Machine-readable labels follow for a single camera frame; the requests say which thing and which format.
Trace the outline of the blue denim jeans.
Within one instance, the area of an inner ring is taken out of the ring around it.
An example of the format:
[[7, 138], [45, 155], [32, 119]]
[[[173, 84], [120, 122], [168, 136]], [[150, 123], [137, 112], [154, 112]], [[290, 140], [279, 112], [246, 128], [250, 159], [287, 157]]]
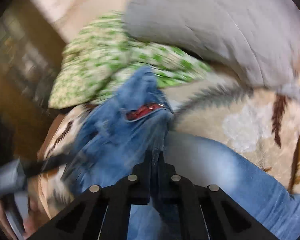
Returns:
[[91, 185], [107, 187], [131, 174], [146, 151], [159, 154], [196, 185], [218, 185], [279, 239], [300, 239], [300, 194], [220, 142], [170, 132], [172, 112], [147, 66], [139, 68], [85, 120], [70, 151], [62, 181], [79, 195]]

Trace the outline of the beige leaf pattern blanket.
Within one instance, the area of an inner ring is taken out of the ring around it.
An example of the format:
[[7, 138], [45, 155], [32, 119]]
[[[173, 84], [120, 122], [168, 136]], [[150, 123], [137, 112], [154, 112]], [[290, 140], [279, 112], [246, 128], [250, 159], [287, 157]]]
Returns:
[[[267, 89], [248, 91], [229, 72], [208, 73], [191, 85], [164, 92], [171, 106], [187, 106], [179, 115], [177, 132], [207, 137], [230, 147], [283, 184], [290, 193], [300, 193], [300, 105]], [[198, 93], [199, 102], [187, 101]], [[46, 159], [65, 151], [94, 105], [78, 105], [53, 121], [38, 152]], [[35, 191], [39, 207], [54, 217], [73, 196], [60, 178], [64, 168], [39, 175]]]

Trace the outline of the green patterned cloth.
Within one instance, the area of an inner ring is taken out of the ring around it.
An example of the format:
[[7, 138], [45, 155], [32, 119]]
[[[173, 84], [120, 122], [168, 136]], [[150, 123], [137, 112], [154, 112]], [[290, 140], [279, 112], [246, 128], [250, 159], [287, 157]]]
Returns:
[[123, 14], [113, 11], [88, 23], [63, 50], [49, 108], [101, 104], [144, 65], [151, 67], [159, 88], [201, 80], [211, 71], [180, 48], [132, 38]]

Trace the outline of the grey pillow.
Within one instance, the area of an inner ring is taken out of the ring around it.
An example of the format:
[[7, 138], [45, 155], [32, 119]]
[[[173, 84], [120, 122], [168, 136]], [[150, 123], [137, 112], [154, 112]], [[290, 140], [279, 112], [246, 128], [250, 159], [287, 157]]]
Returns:
[[220, 62], [247, 85], [300, 103], [300, 10], [292, 0], [130, 0], [124, 20], [138, 40]]

